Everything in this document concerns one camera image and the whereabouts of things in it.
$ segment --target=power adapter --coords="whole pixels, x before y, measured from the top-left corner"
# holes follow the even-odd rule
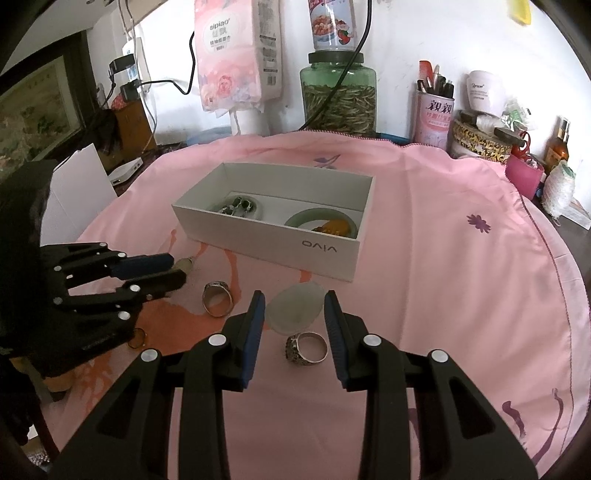
[[[113,60],[109,64],[109,73],[111,77],[115,75],[115,73],[122,72],[127,70],[129,67],[135,65],[135,57],[133,54],[125,55],[123,57],[119,57],[118,59]]]
[[[139,79],[132,80],[121,87],[121,96],[126,102],[133,102],[139,100],[138,88],[140,85]]]

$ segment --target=robotic hand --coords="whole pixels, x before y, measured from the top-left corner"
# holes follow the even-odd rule
[[[166,479],[176,387],[183,387],[178,478],[229,480],[222,390],[248,386],[264,311],[257,291],[245,314],[190,351],[144,351],[80,426],[50,480]],[[324,317],[338,379],[348,391],[368,392],[359,479],[410,480],[408,387],[417,402],[421,479],[538,478],[519,441],[448,354],[401,352],[343,313],[333,291]]]
[[[55,162],[24,165],[0,184],[0,355],[25,357],[42,378],[57,377],[129,341],[146,301],[186,282],[168,254],[130,257],[106,243],[40,247]],[[72,296],[103,277],[113,293]]]

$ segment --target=amber glass bottle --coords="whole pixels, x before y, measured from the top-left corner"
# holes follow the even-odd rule
[[[549,175],[552,170],[560,163],[560,160],[569,160],[569,142],[570,122],[566,118],[560,119],[560,128],[558,129],[558,136],[550,141],[548,145],[548,153],[544,161],[544,169],[546,175]]]

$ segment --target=silver ring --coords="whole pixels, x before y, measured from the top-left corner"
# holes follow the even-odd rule
[[[255,199],[238,196],[234,197],[231,202],[229,200],[226,201],[227,203],[224,205],[215,207],[214,211],[229,216],[259,219],[261,208]]]
[[[230,306],[221,315],[215,315],[209,310],[209,307],[210,307],[209,302],[212,300],[212,298],[214,296],[219,295],[220,293],[222,293],[226,297],[228,297],[228,300],[230,301]],[[207,285],[205,285],[205,288],[203,289],[202,300],[203,300],[203,307],[205,308],[205,311],[208,314],[210,314],[213,318],[218,319],[218,318],[225,317],[234,308],[234,298],[232,297],[232,293],[230,292],[230,287],[228,287],[228,284],[223,281],[212,281],[212,282],[208,283]]]
[[[318,340],[324,349],[324,356],[320,360],[310,360],[309,358],[306,358],[300,351],[300,338],[314,338]],[[329,347],[326,343],[326,340],[324,337],[322,337],[322,335],[319,335],[315,332],[297,333],[296,335],[290,336],[285,343],[285,358],[297,365],[308,366],[319,364],[320,362],[324,361],[328,353]]]

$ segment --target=white box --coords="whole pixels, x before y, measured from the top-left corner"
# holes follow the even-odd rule
[[[188,237],[286,267],[352,281],[374,179],[327,168],[222,163],[173,204]],[[210,211],[232,195],[255,198],[262,220]],[[356,239],[284,226],[295,213],[330,207],[357,224]]]

